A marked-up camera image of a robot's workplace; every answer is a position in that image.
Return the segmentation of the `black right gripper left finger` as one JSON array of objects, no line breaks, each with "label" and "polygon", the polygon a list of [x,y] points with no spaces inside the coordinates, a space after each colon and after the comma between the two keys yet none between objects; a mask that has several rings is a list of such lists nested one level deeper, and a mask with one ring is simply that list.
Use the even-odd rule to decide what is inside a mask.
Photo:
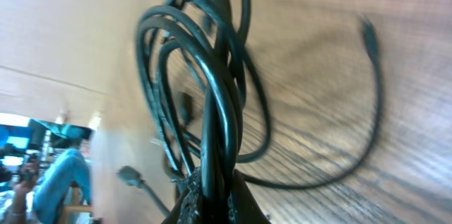
[{"label": "black right gripper left finger", "polygon": [[202,223],[202,188],[201,169],[197,167],[191,175],[176,179],[176,188],[180,195],[175,206],[162,224],[201,224]]}]

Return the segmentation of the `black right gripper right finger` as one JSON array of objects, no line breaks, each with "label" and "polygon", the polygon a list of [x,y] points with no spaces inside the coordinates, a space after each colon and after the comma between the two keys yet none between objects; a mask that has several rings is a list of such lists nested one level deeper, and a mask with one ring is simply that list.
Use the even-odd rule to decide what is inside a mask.
[{"label": "black right gripper right finger", "polygon": [[239,170],[234,170],[228,208],[230,223],[270,224],[269,219],[258,206],[244,181],[243,174]]}]

